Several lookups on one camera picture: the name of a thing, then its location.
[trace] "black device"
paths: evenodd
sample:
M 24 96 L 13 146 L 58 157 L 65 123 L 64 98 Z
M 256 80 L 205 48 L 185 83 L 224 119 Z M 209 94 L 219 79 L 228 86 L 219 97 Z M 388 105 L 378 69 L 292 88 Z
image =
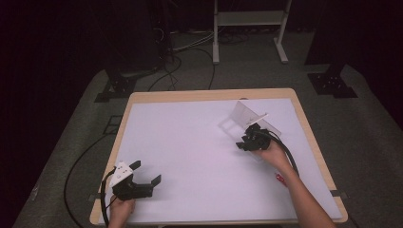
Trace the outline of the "black device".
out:
M 140 161 L 130 164 L 130 168 L 135 170 L 141 166 Z M 133 182 L 133 174 L 120 181 L 112 187 L 113 194 L 120 200 L 131 200 L 139 198 L 150 198 L 154 187 L 161 182 L 161 175 L 151 181 L 151 183 L 138 184 Z
M 141 161 L 135 161 L 134 163 L 130 164 L 129 167 L 132 170 L 139 168 L 142 165 Z M 107 218 L 106 213 L 106 180 L 109 176 L 114 174 L 116 171 L 116 166 L 113 168 L 112 171 L 106 174 L 104 180 L 101 183 L 101 209 L 102 214 L 104 217 L 104 222 L 106 227 L 109 225 L 109 219 Z M 139 198 L 150 198 L 152 197 L 152 193 L 154 187 L 157 186 L 161 182 L 161 175 L 151 181 L 151 183 L 146 184 L 138 184 L 133 182 L 133 174 L 130 174 L 125 179 L 121 180 L 117 184 L 112 187 L 113 194 L 119 200 L 131 200 L 131 199 L 139 199 Z
M 245 135 L 242 136 L 243 142 L 236 142 L 236 145 L 239 149 L 243 149 L 245 151 L 254 151 L 254 150 L 265 150 L 269 148 L 270 142 L 275 141 L 278 145 L 282 147 L 288 159 L 290 160 L 291 165 L 293 165 L 294 170 L 296 170 L 299 175 L 296 162 L 294 161 L 293 155 L 290 150 L 282 143 L 281 139 L 274 132 L 269 131 L 267 129 L 261 129 L 260 125 L 257 123 L 253 123 L 245 130 Z

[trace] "table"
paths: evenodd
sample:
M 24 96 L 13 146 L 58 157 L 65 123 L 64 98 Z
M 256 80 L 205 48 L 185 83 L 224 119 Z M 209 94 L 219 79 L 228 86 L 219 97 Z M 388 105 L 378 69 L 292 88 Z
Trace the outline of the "table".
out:
M 130 96 L 125 114 L 119 129 L 116 141 L 111 151 L 109 161 L 106 166 L 106 171 L 109 172 L 115 165 L 116 157 L 122 142 L 125 132 L 127 119 L 133 104 L 148 104 L 148 103 L 175 103 L 175 102 L 196 102 L 196 101 L 220 101 L 220 100 L 237 100 L 241 98 L 247 99 L 290 99 L 297 113 L 297 118 L 303 128 L 305 136 L 311 147 L 317 164 L 320 168 L 321 175 L 326 182 L 329 190 L 336 190 L 335 183 L 332 180 L 331 174 L 327 168 L 325 161 L 318 148 L 315 136 L 310 125 L 305 117 L 302 106 L 299 103 L 297 94 L 291 88 L 264 88 L 264 89 L 235 89 L 235 90 L 208 90 L 208 91 L 169 91 L 169 92 L 139 92 Z M 347 212 L 340 197 L 334 197 L 336 205 L 342 215 L 342 218 L 334 219 L 334 222 L 344 222 L 347 220 Z M 90 221 L 93 224 L 98 224 L 101 214 L 100 201 L 96 200 L 93 210 L 90 215 Z M 270 220 L 265 223 L 290 223 L 297 222 L 296 220 Z
M 218 0 L 214 2 L 214 42 L 213 63 L 220 62 L 219 55 L 219 26 L 268 26 L 280 25 L 278 37 L 274 38 L 278 56 L 283 64 L 288 63 L 288 58 L 282 47 L 281 41 L 288 20 L 292 0 L 287 0 L 284 10 L 270 11 L 219 11 Z

